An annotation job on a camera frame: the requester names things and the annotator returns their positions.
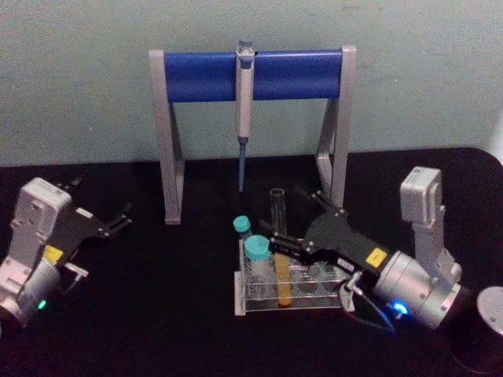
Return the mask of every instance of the blue led light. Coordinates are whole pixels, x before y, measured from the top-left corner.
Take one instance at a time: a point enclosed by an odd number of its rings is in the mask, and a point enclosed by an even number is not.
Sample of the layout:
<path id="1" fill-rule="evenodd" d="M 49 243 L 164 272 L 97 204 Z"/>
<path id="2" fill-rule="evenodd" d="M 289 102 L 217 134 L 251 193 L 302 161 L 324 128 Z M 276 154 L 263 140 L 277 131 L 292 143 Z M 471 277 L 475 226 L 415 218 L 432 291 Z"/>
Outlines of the blue led light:
<path id="1" fill-rule="evenodd" d="M 394 302 L 393 309 L 395 309 L 397 312 L 400 312 L 401 314 L 409 314 L 409 310 L 401 302 Z"/>

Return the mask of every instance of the label sticker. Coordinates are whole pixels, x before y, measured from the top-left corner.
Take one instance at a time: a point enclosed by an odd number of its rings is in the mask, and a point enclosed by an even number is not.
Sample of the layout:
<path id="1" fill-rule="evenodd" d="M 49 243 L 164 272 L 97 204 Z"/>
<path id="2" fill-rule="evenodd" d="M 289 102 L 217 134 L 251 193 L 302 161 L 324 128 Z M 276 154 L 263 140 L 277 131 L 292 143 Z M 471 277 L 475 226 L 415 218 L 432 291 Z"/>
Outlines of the label sticker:
<path id="1" fill-rule="evenodd" d="M 63 255 L 63 251 L 53 246 L 46 245 L 46 248 L 44 249 L 44 258 L 53 265 L 56 265 L 57 261 L 60 260 L 61 255 Z"/>
<path id="2" fill-rule="evenodd" d="M 372 253 L 367 257 L 365 262 L 367 264 L 371 265 L 372 267 L 378 269 L 380 264 L 383 262 L 383 260 L 386 258 L 387 252 L 384 250 L 381 250 L 380 248 L 376 247 Z"/>
<path id="3" fill-rule="evenodd" d="M 354 271 L 354 266 L 351 263 L 346 262 L 342 258 L 337 259 L 337 264 L 340 265 L 341 267 L 344 267 L 350 273 Z"/>

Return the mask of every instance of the wire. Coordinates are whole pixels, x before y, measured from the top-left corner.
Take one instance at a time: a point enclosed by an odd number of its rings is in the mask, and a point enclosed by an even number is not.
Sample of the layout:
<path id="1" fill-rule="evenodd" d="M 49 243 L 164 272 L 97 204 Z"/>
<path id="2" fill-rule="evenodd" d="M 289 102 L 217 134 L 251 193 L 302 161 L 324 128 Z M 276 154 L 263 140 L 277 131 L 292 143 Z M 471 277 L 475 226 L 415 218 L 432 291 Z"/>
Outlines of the wire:
<path id="1" fill-rule="evenodd" d="M 344 300 L 342 299 L 342 290 L 345 289 L 344 287 L 346 286 L 347 281 L 348 280 L 343 281 L 343 283 L 340 285 L 340 289 L 339 289 L 339 297 L 341 297 L 340 306 L 343 308 L 344 313 L 348 317 L 350 317 L 352 320 L 355 320 L 356 322 L 358 322 L 360 324 L 365 324 L 365 325 L 370 326 L 372 328 L 379 328 L 380 330 L 384 330 L 384 331 L 390 332 L 392 334 L 395 334 L 396 333 L 395 326 L 393 326 L 393 324 L 387 318 L 387 315 L 379 308 L 379 306 L 377 306 L 369 297 L 367 297 L 367 295 L 365 293 L 362 293 L 362 295 L 360 297 L 362 297 L 365 300 L 365 302 L 367 302 L 367 304 L 369 304 L 372 307 L 372 309 L 374 309 L 377 312 L 377 314 L 379 314 L 379 317 L 381 317 L 381 319 L 384 321 L 384 323 L 387 326 L 382 326 L 382 325 L 377 324 L 375 322 L 372 322 L 370 320 L 365 320 L 361 317 L 357 317 L 349 311 L 349 309 L 344 305 Z"/>
<path id="2" fill-rule="evenodd" d="M 75 287 L 75 285 L 77 285 L 77 283 L 80 281 L 81 278 L 82 278 L 82 275 L 75 275 L 75 279 L 72 281 L 70 286 L 68 288 L 66 288 L 66 290 L 63 291 L 63 295 L 66 295 L 67 293 L 69 293 Z"/>

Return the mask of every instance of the black table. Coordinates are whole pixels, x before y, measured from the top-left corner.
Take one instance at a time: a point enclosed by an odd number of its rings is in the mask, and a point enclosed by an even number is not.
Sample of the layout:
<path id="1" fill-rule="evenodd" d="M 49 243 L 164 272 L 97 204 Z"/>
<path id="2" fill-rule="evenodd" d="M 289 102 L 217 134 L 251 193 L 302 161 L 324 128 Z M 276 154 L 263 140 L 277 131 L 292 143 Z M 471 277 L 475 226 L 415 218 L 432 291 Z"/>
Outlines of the black table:
<path id="1" fill-rule="evenodd" d="M 390 250 L 412 254 L 398 188 L 417 165 L 442 170 L 445 242 L 463 266 L 463 284 L 503 285 L 503 168 L 485 152 L 350 154 L 351 224 Z M 314 157 L 248 159 L 243 196 L 235 160 L 188 162 L 180 226 L 163 224 L 158 163 L 3 168 L 2 258 L 21 185 L 34 176 L 66 182 L 80 174 L 75 204 L 107 221 L 131 201 L 134 224 L 108 243 L 81 247 L 74 262 L 90 275 L 70 295 L 51 300 L 22 331 L 4 326 L 2 376 L 473 375 L 450 356 L 444 335 L 409 318 L 392 336 L 335 309 L 233 315 L 233 218 L 246 213 L 256 229 L 260 218 L 270 218 L 269 190 L 282 187 L 288 231 L 302 236 L 316 210 L 292 189 L 319 187 Z"/>

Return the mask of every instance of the light blue wall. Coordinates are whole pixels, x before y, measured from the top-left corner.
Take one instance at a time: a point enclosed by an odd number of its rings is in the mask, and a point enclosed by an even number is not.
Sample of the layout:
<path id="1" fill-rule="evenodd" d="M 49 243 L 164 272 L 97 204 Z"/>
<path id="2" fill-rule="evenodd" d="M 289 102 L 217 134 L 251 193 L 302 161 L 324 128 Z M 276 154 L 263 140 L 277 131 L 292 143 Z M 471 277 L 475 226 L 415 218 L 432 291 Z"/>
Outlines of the light blue wall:
<path id="1" fill-rule="evenodd" d="M 156 159 L 148 50 L 234 50 L 242 37 L 358 47 L 354 151 L 483 145 L 503 105 L 502 17 L 495 0 L 4 0 L 0 165 Z M 250 155 L 313 152 L 323 107 L 257 103 Z M 179 105 L 185 156 L 236 156 L 233 109 Z"/>

